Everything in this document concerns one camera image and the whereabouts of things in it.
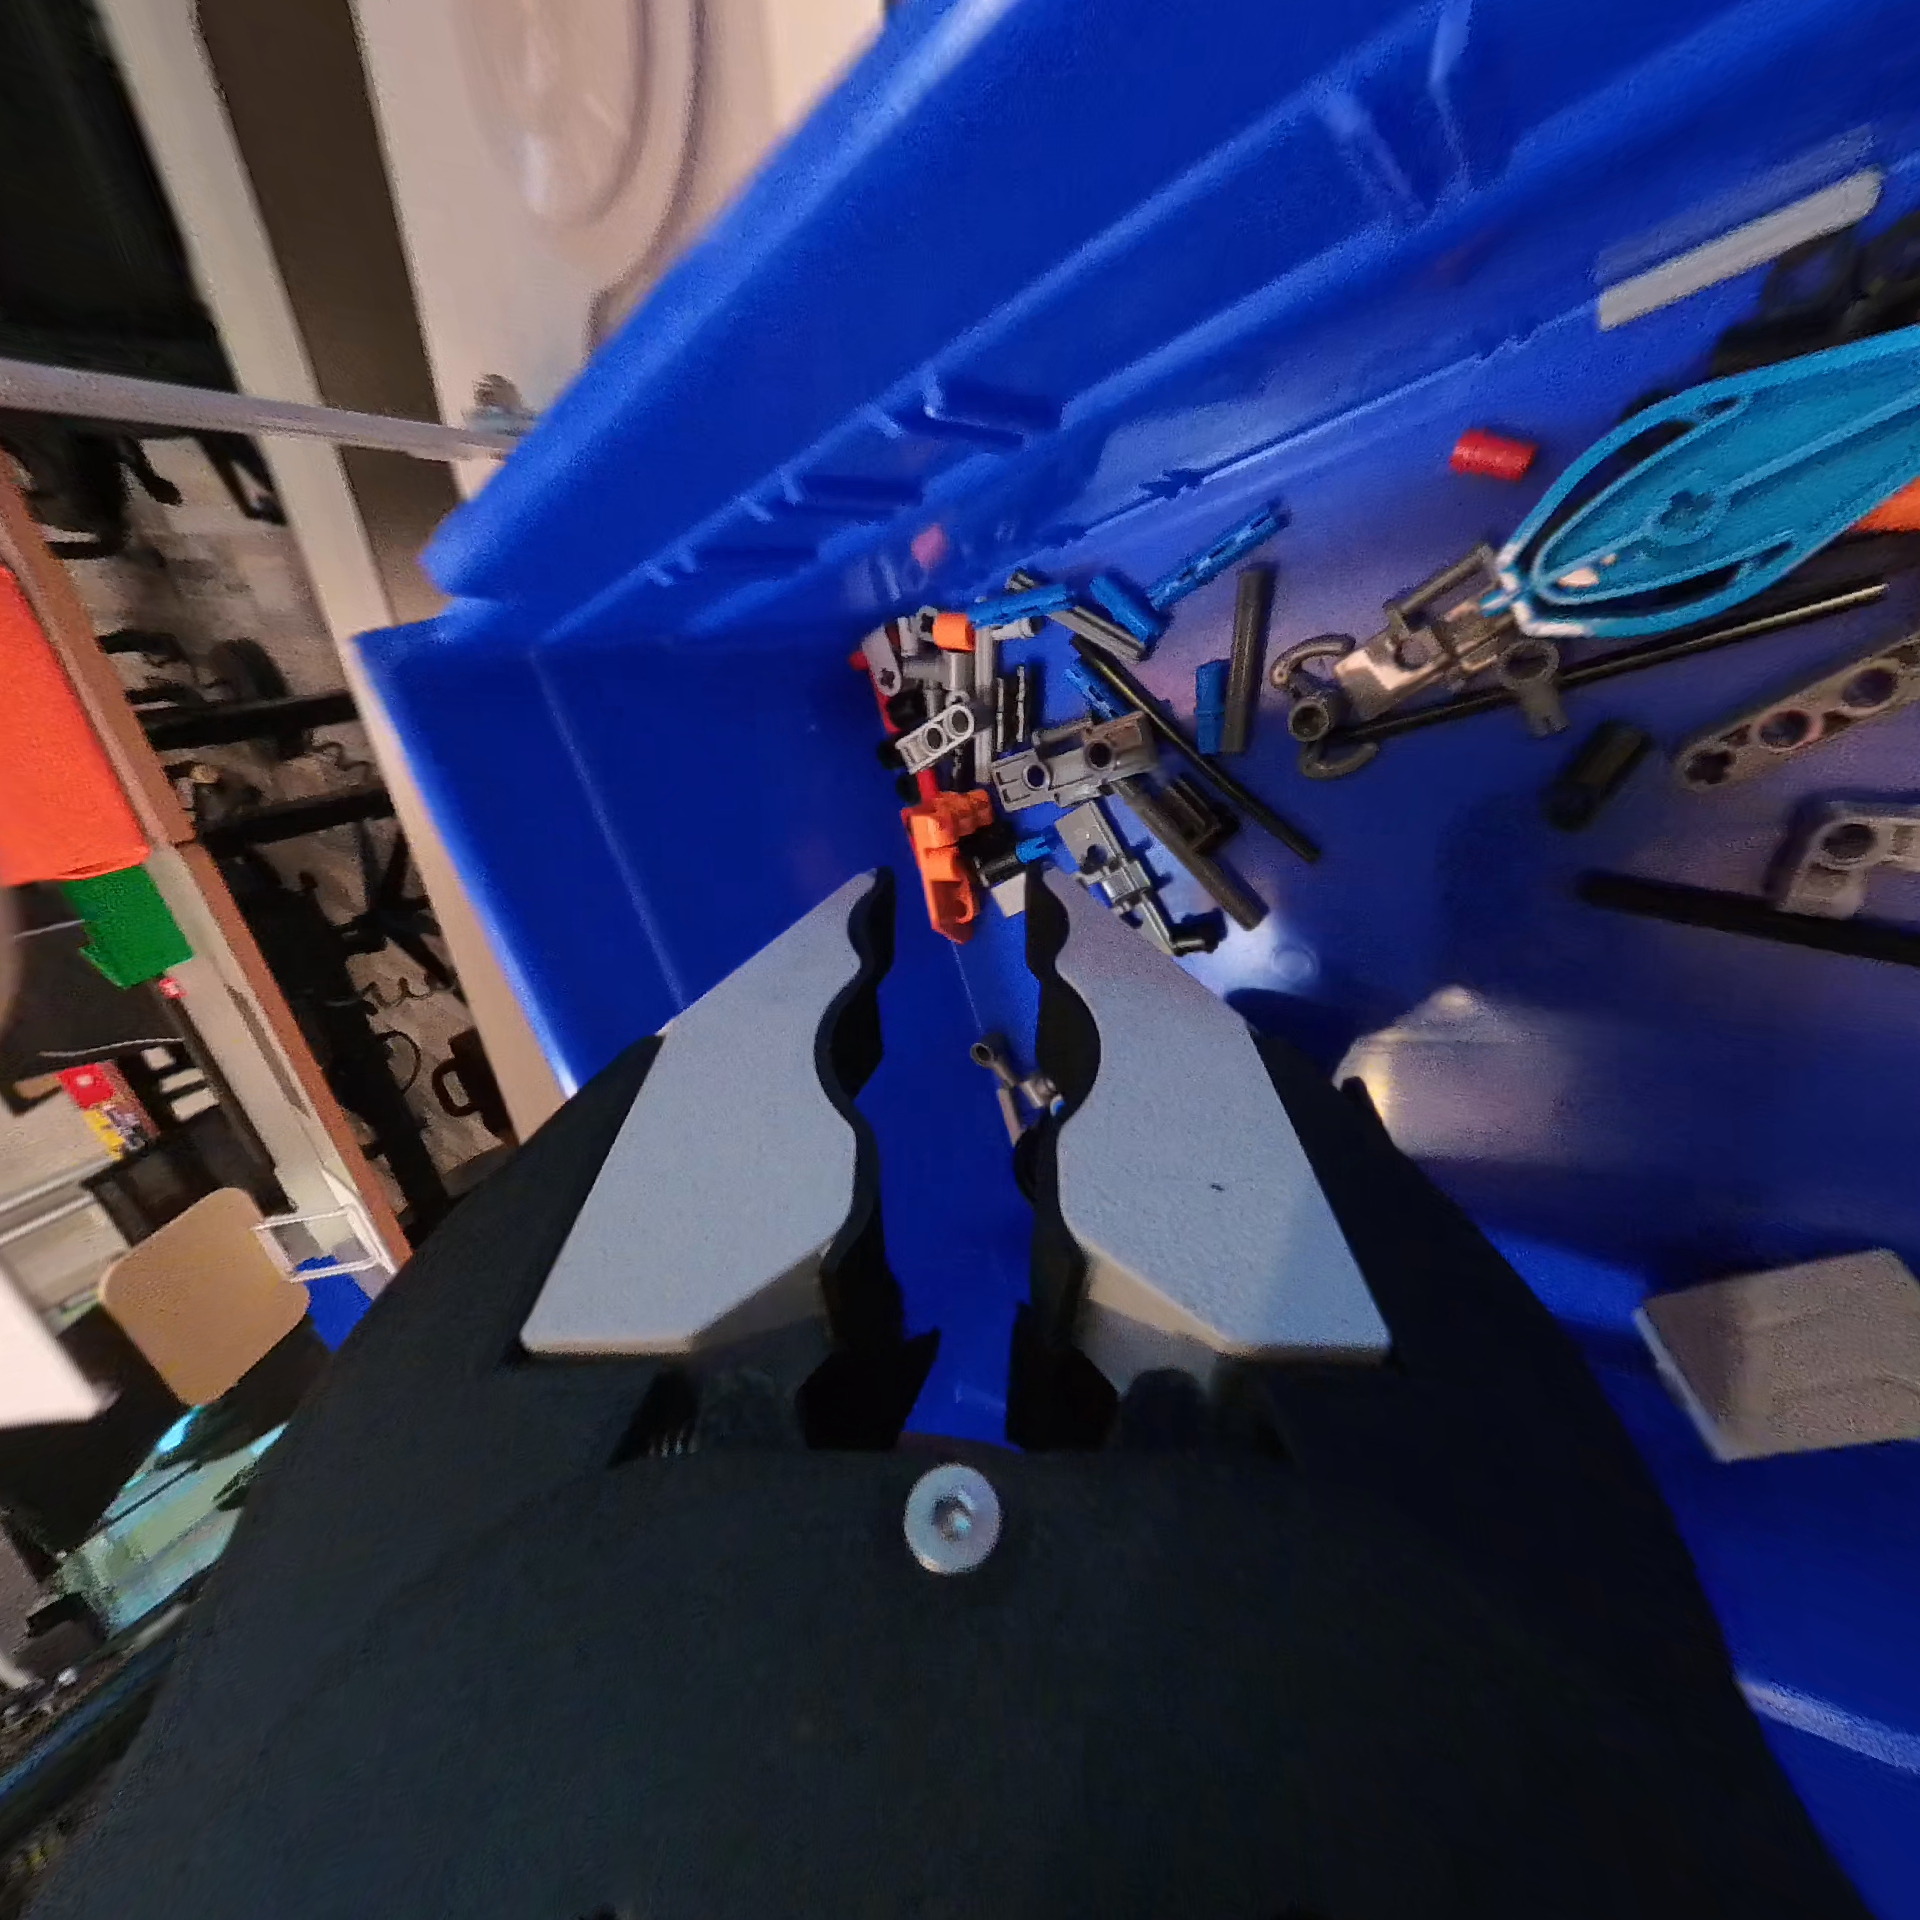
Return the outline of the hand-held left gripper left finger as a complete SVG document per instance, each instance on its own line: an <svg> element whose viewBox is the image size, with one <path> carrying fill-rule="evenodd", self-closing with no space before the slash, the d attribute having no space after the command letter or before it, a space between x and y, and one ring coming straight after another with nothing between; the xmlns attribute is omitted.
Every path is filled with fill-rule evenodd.
<svg viewBox="0 0 1920 1920"><path fill-rule="evenodd" d="M891 1447L939 1351L910 1331L856 1095L895 879L859 871L674 1014L518 1344L649 1360L714 1407L766 1375L810 1447Z"/></svg>

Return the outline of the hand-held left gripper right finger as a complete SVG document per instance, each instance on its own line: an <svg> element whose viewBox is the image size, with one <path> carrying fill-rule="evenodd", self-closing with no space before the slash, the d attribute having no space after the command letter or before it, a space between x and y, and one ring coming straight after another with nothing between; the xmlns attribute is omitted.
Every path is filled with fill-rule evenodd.
<svg viewBox="0 0 1920 1920"><path fill-rule="evenodd" d="M1055 1096L1026 1149L1011 1441L1101 1445L1141 1382L1379 1363L1382 1310L1256 1030L1055 871L1023 886L1023 960Z"/></svg>

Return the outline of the blue plastic bin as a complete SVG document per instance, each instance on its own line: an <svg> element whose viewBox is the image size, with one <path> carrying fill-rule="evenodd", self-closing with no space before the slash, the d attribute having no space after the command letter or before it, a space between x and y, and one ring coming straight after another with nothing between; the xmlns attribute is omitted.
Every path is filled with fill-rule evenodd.
<svg viewBox="0 0 1920 1920"><path fill-rule="evenodd" d="M1765 269L1597 331L1603 280L1882 171L1915 216L1915 5L902 5L425 550L448 610L367 634L402 746L573 1090L851 872L901 872L883 1174L919 1406L986 1435L1023 1288L939 1045L1021 1021L989 919L926 926L880 616L1016 565L1137 585L1259 502L1273 649L1530 499L1702 377ZM1538 440L1518 483L1467 425ZM1331 1065L1579 1331L1762 1725L1878 1914L1915 1914L1915 1445L1712 1462L1639 1294L1885 1246L1915 1261L1915 971L1617 917L1627 872L1759 888L1795 808L1915 792L1915 710L1712 798L1646 762L1583 832L1514 712L1345 779L1266 712L1267 905L1198 966Z"/></svg>

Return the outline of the heap of small toy parts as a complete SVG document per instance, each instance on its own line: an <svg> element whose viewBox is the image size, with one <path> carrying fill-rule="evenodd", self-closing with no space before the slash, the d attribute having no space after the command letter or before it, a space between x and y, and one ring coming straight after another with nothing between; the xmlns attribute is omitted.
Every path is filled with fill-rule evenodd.
<svg viewBox="0 0 1920 1920"><path fill-rule="evenodd" d="M1230 575L1231 649L1198 665L1191 715L1147 693L1234 773L1273 606L1259 552L1286 523L1264 499L1150 583L1109 566L1074 583L1014 566L965 606L889 614L862 634L847 662L878 707L878 759L895 781L933 931L965 943L986 905L1023 911L1027 877L1047 865L1177 960L1210 953L1227 928L1264 922L1264 901L1223 859L1256 824L1095 680L1070 637L1145 688L1141 672L1171 616Z"/></svg>

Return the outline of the dark grey holed beam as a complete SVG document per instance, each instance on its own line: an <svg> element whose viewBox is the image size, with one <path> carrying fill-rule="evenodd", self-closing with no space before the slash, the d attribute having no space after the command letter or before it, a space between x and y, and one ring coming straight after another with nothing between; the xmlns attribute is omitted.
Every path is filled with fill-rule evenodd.
<svg viewBox="0 0 1920 1920"><path fill-rule="evenodd" d="M1803 759L1917 702L1917 633L1882 640L1775 688L1686 736L1670 779L1690 795L1718 792Z"/></svg>

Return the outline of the black toy rod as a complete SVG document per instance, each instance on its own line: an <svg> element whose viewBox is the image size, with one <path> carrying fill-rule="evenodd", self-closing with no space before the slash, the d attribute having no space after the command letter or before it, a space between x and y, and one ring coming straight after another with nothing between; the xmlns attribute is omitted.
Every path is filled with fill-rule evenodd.
<svg viewBox="0 0 1920 1920"><path fill-rule="evenodd" d="M1137 682L1137 678L1114 658L1101 653L1090 640L1070 637L1072 650L1082 662L1095 680L1098 680L1118 702L1137 712L1158 739L1177 752L1193 775L1210 785L1224 802L1239 808L1246 821L1255 823L1266 835L1277 841L1286 851L1299 861L1317 864L1323 855L1310 834L1273 806L1267 806L1246 781L1237 779L1231 769L1206 757L1195 737L1177 723L1177 720Z"/></svg>

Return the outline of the black toy connector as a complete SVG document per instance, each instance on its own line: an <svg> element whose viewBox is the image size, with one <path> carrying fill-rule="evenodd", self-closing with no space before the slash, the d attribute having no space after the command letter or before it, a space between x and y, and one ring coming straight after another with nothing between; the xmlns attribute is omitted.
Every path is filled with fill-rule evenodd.
<svg viewBox="0 0 1920 1920"><path fill-rule="evenodd" d="M1649 734L1609 718L1600 721L1553 773L1539 795L1539 814L1555 832L1583 832L1613 803L1649 752Z"/></svg>

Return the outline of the grey flat toy panel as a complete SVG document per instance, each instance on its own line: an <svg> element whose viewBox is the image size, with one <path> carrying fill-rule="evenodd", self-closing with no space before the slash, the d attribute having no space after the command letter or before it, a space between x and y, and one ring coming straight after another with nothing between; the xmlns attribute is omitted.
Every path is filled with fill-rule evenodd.
<svg viewBox="0 0 1920 1920"><path fill-rule="evenodd" d="M1917 1437L1917 1279L1890 1250L1658 1290L1633 1329L1715 1462Z"/></svg>

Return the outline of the green sheet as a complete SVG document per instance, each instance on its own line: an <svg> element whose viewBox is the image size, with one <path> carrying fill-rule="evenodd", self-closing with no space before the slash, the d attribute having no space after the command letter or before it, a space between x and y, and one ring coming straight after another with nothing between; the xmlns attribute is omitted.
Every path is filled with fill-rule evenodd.
<svg viewBox="0 0 1920 1920"><path fill-rule="evenodd" d="M193 957L168 903L145 864L59 879L56 890L79 919L82 957L117 990L131 990L171 974Z"/></svg>

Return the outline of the light grey toy connector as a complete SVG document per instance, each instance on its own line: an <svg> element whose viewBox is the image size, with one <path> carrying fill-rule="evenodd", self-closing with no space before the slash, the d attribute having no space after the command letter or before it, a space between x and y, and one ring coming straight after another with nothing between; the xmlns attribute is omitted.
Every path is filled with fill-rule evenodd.
<svg viewBox="0 0 1920 1920"><path fill-rule="evenodd" d="M1815 800L1773 855L1765 898L1794 917L1846 921L1882 872L1917 874L1917 800Z"/></svg>

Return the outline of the thin black toy axle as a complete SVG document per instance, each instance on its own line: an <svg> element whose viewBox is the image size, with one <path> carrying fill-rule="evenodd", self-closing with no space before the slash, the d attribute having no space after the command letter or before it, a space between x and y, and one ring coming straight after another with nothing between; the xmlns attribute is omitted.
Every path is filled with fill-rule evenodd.
<svg viewBox="0 0 1920 1920"><path fill-rule="evenodd" d="M1696 630L1637 640L1575 665L1555 667L1546 678L1552 695L1549 707L1562 715L1565 697L1575 690L1623 680L1658 665L1675 665L1729 643L1872 608L1888 599L1890 586L1890 577L1872 577L1829 589L1800 589L1789 594L1779 606L1758 614L1725 616ZM1337 779L1357 773L1391 737L1503 710L1518 710L1523 720L1530 718L1526 703L1510 685L1491 677L1479 677L1479 682L1441 702L1390 710L1368 721L1331 726L1317 739L1299 739L1293 759L1297 773L1306 779Z"/></svg>

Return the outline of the orange sheet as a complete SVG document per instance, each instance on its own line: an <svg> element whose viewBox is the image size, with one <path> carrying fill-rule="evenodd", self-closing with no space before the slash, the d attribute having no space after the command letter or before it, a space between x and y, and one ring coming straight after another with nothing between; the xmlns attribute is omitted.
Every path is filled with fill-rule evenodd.
<svg viewBox="0 0 1920 1920"><path fill-rule="evenodd" d="M16 575L2 568L2 882L93 879L147 835Z"/></svg>

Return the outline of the light grey toy strip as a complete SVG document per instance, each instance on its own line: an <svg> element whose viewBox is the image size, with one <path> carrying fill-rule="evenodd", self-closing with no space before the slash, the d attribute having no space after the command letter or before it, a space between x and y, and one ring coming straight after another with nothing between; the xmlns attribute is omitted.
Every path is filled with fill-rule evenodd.
<svg viewBox="0 0 1920 1920"><path fill-rule="evenodd" d="M1667 249L1631 273L1602 282L1593 304L1597 331L1613 331L1718 282L1765 266L1794 249L1823 242L1875 207L1882 171L1862 167L1816 191L1741 221L1683 249Z"/></svg>

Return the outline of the dark grey hinge bracket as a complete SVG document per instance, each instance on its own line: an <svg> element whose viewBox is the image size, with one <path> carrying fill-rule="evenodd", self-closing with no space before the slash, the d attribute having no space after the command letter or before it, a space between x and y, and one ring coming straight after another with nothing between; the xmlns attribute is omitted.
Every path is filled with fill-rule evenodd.
<svg viewBox="0 0 1920 1920"><path fill-rule="evenodd" d="M1334 661L1334 710L1367 723L1487 678L1522 707L1529 734L1553 736L1567 728L1559 673L1555 643L1522 630L1495 547L1477 544L1384 602L1379 630Z"/></svg>

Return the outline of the white suction mount plate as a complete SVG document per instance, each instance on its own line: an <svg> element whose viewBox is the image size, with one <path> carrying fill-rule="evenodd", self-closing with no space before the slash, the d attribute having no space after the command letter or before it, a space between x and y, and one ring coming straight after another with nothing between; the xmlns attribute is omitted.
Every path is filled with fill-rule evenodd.
<svg viewBox="0 0 1920 1920"><path fill-rule="evenodd" d="M353 1L450 425L542 411L878 39L881 1Z"/></svg>

